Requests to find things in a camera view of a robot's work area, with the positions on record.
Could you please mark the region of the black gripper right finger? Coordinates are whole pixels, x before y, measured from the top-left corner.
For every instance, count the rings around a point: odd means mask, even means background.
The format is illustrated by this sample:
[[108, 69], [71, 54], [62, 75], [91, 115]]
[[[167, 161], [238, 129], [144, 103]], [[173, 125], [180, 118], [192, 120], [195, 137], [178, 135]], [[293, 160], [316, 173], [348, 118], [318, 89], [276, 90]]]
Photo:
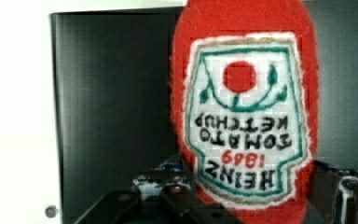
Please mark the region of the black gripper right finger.
[[314, 161], [310, 204], [327, 224], [358, 224], [358, 169]]

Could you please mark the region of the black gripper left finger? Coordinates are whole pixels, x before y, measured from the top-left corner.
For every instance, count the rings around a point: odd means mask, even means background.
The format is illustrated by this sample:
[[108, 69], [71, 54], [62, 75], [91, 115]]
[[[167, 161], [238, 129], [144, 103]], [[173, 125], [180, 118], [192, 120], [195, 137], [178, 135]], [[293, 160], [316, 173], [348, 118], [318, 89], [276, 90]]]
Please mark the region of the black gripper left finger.
[[75, 224], [244, 224], [220, 203], [196, 195], [194, 176], [182, 161], [141, 172], [130, 190], [112, 191]]

